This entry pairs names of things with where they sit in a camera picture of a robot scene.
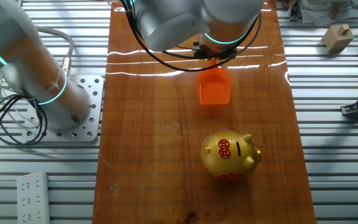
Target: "gold piggy bank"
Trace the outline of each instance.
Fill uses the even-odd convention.
[[[201,161],[219,180],[237,180],[251,174],[261,160],[250,134],[218,131],[210,134],[201,147]]]

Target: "orange plastic scoop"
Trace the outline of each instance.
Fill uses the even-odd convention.
[[[209,61],[209,66],[212,65],[216,65],[216,59]],[[202,105],[223,105],[230,102],[230,76],[221,68],[202,71],[197,78],[197,88]]]

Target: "power strip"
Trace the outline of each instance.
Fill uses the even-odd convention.
[[[49,224],[47,181],[44,172],[17,178],[18,224]]]

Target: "wooden table surface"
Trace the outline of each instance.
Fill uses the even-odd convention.
[[[208,66],[156,55],[178,67]],[[94,224],[316,223],[274,0],[252,47],[223,69],[231,102],[200,105],[198,74],[155,62],[124,13],[112,11]],[[251,133],[262,151],[244,180],[221,182],[201,165],[203,139],[222,129]]]

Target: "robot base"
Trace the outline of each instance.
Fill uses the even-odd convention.
[[[89,142],[96,139],[99,131],[99,120],[101,116],[101,105],[104,90],[104,78],[99,75],[72,75],[70,76],[74,83],[77,83],[88,91],[91,97],[91,110],[88,117],[76,128],[66,131],[47,130],[47,135],[41,142]],[[39,122],[37,114],[33,107],[29,105],[25,120],[26,126],[33,126]],[[22,137],[30,141],[38,133],[37,129],[29,131],[23,129]]]

